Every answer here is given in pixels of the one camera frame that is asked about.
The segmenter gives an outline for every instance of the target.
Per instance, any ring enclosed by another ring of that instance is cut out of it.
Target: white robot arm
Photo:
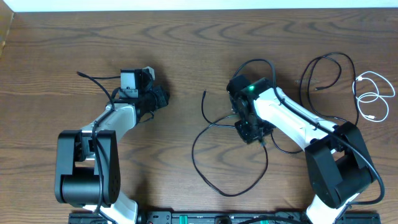
[[[135,224],[138,204],[120,191],[117,143],[144,114],[153,118],[155,110],[167,106],[169,95],[161,86],[152,86],[155,74],[150,67],[121,70],[120,78],[121,87],[114,91],[119,98],[111,97],[97,119],[59,135],[55,196],[60,203],[99,212],[112,222]],[[95,160],[95,166],[75,166],[85,160]]]
[[[371,162],[362,136],[355,125],[338,126],[326,121],[292,101],[279,87],[273,87],[265,78],[253,84],[243,75],[230,80],[227,91],[233,109],[241,118],[235,127],[246,143],[261,140],[274,128],[279,128],[295,141],[305,151],[308,174],[316,193],[306,215],[313,224],[334,223],[345,212],[347,203],[375,178],[361,159],[353,152],[345,151],[318,127],[339,134],[345,141],[354,141]],[[336,151],[344,151],[345,156],[335,161],[332,154]]]

